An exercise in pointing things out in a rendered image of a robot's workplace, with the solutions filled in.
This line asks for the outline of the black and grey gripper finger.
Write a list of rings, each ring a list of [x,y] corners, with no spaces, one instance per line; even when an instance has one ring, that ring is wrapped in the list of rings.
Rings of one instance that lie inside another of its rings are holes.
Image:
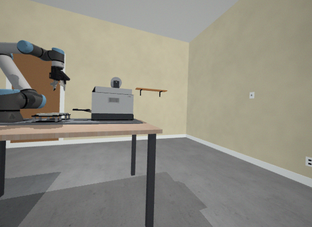
[[[59,85],[63,86],[63,89],[64,89],[64,91],[65,91],[65,88],[66,88],[66,79],[65,79],[65,77],[63,77],[63,79],[60,80]]]
[[[52,83],[50,83],[50,85],[53,86],[53,91],[56,89],[57,84],[58,84],[57,80],[54,80]]]

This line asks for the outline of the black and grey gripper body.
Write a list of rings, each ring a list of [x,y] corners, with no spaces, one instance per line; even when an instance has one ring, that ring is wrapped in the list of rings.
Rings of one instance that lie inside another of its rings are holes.
[[[58,67],[58,66],[51,66],[51,73],[49,73],[49,75],[51,75],[51,77],[49,77],[50,79],[53,80],[62,80],[64,75],[61,74],[61,70],[63,70],[62,67]],[[57,72],[57,73],[55,73]]]

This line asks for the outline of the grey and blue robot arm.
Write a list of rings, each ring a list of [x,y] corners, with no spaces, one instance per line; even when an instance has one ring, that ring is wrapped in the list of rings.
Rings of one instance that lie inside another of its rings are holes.
[[[52,66],[64,68],[64,51],[58,48],[45,50],[28,41],[0,42],[0,68],[14,89],[0,89],[0,123],[21,122],[20,109],[38,109],[46,104],[46,97],[32,89],[13,60],[12,54],[28,54]]]

